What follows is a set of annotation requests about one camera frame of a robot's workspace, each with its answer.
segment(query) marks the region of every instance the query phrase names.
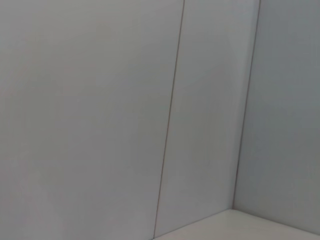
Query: light gray wall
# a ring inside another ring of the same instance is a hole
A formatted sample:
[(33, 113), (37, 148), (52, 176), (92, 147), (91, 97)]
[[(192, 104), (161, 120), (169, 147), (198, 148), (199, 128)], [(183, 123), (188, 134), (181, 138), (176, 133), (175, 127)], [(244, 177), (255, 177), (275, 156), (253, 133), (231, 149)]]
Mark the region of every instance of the light gray wall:
[(235, 208), (320, 234), (320, 1), (262, 0)]
[(156, 222), (232, 206), (258, 0), (186, 0)]
[(153, 238), (182, 6), (0, 1), (0, 239)]

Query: white surface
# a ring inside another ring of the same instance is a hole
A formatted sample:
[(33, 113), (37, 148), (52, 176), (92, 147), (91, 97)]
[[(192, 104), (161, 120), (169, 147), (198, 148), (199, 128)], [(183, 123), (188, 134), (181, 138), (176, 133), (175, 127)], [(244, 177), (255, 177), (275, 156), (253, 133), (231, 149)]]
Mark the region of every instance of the white surface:
[(186, 0), (156, 236), (232, 205), (258, 0)]
[(153, 237), (182, 6), (0, 1), (0, 239)]
[(263, 0), (235, 207), (320, 234), (320, 1)]
[(157, 240), (320, 240), (320, 236), (236, 210), (226, 210)]

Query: white floor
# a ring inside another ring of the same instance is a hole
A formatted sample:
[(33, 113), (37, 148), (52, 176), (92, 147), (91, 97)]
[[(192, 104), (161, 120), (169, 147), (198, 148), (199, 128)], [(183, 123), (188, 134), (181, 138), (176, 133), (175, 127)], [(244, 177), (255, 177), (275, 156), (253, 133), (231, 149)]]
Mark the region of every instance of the white floor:
[(226, 210), (156, 240), (320, 240), (320, 236), (236, 210)]

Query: white shelf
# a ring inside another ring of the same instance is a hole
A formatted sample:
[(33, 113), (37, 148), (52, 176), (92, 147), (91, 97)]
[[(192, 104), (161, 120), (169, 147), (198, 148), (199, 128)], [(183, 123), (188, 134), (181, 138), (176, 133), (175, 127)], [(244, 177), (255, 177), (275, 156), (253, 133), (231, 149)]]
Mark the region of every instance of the white shelf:
[(320, 240), (320, 236), (236, 210), (226, 210), (156, 240)]

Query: white wall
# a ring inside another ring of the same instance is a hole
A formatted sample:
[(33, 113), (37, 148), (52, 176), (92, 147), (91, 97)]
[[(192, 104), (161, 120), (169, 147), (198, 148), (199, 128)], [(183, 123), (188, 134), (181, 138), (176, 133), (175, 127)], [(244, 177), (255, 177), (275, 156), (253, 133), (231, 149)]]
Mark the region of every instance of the white wall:
[(0, 1), (0, 238), (153, 237), (182, 0)]
[(258, 0), (186, 0), (156, 236), (232, 206)]
[(320, 1), (262, 0), (235, 207), (320, 234)]

